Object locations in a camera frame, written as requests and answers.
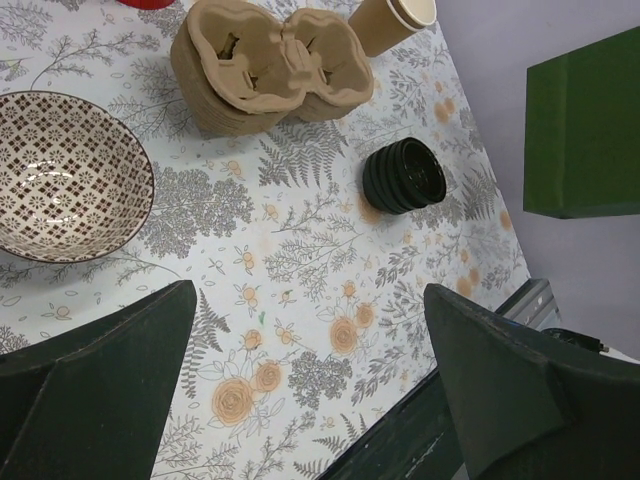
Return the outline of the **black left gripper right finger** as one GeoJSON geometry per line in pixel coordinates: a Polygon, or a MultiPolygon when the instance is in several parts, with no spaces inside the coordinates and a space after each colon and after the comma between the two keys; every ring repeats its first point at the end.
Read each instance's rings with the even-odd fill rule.
{"type": "Polygon", "coordinates": [[[638,478],[638,365],[439,284],[425,288],[424,308],[470,478],[638,478]]]}

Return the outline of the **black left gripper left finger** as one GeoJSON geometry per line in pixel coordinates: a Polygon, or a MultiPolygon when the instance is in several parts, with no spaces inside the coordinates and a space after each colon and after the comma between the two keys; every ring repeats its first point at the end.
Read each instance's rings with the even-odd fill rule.
{"type": "Polygon", "coordinates": [[[181,280],[2,355],[2,478],[150,478],[194,317],[181,280]]]}

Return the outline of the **green paper bag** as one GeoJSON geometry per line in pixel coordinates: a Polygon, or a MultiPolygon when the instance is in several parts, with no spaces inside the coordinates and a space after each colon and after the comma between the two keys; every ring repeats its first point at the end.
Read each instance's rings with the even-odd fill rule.
{"type": "Polygon", "coordinates": [[[558,219],[639,212],[639,30],[527,70],[523,209],[558,219]]]}

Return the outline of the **stack of brown paper cups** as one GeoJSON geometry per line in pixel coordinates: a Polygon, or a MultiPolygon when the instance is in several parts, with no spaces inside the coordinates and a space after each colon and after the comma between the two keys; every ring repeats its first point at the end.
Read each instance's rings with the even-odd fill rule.
{"type": "Polygon", "coordinates": [[[435,23],[434,0],[364,0],[348,19],[369,58],[435,23]]]}

